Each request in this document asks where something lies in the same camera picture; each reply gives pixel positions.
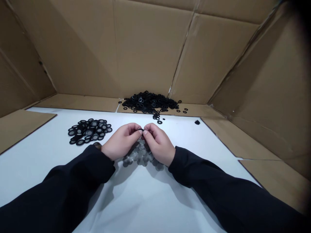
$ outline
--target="small black washer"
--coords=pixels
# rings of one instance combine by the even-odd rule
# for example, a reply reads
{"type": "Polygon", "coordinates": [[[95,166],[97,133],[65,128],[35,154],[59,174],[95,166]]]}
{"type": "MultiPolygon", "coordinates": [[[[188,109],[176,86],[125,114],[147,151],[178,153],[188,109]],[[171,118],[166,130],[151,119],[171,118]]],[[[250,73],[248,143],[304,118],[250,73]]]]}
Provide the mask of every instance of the small black washer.
{"type": "Polygon", "coordinates": [[[75,144],[77,146],[82,146],[85,143],[85,141],[83,139],[78,140],[75,144]]]}

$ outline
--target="cardboard box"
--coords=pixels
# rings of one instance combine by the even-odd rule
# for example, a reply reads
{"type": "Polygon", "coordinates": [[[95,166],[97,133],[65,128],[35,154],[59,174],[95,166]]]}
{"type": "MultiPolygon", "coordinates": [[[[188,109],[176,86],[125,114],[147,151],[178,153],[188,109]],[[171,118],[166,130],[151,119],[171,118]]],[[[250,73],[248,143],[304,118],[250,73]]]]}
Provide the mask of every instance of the cardboard box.
{"type": "Polygon", "coordinates": [[[201,117],[265,189],[303,213],[309,61],[297,16],[277,2],[0,1],[0,125],[11,129],[0,152],[55,116],[28,105],[115,112],[148,90],[182,100],[187,114],[162,114],[201,117]]]}

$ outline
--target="black jacket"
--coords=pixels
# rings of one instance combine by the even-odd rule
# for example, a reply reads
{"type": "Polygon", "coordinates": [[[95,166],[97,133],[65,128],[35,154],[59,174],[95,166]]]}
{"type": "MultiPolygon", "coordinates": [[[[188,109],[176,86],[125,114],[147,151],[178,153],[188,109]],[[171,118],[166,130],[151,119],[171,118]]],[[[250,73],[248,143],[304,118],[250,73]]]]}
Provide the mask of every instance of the black jacket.
{"type": "MultiPolygon", "coordinates": [[[[114,173],[113,165],[95,146],[88,146],[1,207],[0,232],[72,232],[85,217],[91,196],[114,173]]],[[[168,170],[177,182],[195,189],[227,232],[297,232],[306,227],[302,214],[264,189],[186,149],[176,147],[168,170]]]]}

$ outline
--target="stack of washers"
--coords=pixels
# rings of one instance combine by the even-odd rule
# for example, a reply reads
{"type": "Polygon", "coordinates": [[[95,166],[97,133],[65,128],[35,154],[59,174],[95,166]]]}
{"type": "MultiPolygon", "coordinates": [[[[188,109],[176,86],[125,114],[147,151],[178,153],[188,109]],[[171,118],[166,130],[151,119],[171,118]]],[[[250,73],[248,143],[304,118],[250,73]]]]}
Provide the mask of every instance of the stack of washers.
{"type": "Polygon", "coordinates": [[[180,112],[179,105],[181,100],[174,101],[173,99],[166,98],[161,94],[154,94],[148,91],[140,92],[139,94],[134,94],[131,98],[125,98],[125,101],[122,103],[124,110],[130,108],[134,113],[137,111],[142,111],[143,113],[153,114],[153,119],[158,121],[158,124],[162,124],[160,121],[160,112],[168,112],[168,108],[176,109],[177,112],[180,112]]]}
{"type": "Polygon", "coordinates": [[[87,121],[81,120],[77,125],[68,129],[68,135],[73,136],[69,143],[81,146],[85,143],[90,143],[91,141],[101,141],[104,139],[106,133],[111,132],[111,124],[107,124],[106,120],[94,120],[93,118],[87,121]]]}

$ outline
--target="cardboard wall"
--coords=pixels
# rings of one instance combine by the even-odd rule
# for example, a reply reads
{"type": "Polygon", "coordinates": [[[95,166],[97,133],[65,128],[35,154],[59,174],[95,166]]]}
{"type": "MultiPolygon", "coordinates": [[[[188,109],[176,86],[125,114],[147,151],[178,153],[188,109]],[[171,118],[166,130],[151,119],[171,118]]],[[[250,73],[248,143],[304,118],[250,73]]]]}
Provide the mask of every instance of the cardboard wall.
{"type": "Polygon", "coordinates": [[[311,179],[307,47],[297,15],[283,6],[210,104],[311,179]]]}
{"type": "Polygon", "coordinates": [[[194,104],[207,103],[276,3],[10,1],[58,93],[167,96],[174,80],[170,96],[194,104]]]}
{"type": "Polygon", "coordinates": [[[0,1],[0,117],[55,93],[39,56],[15,16],[0,1]]]}

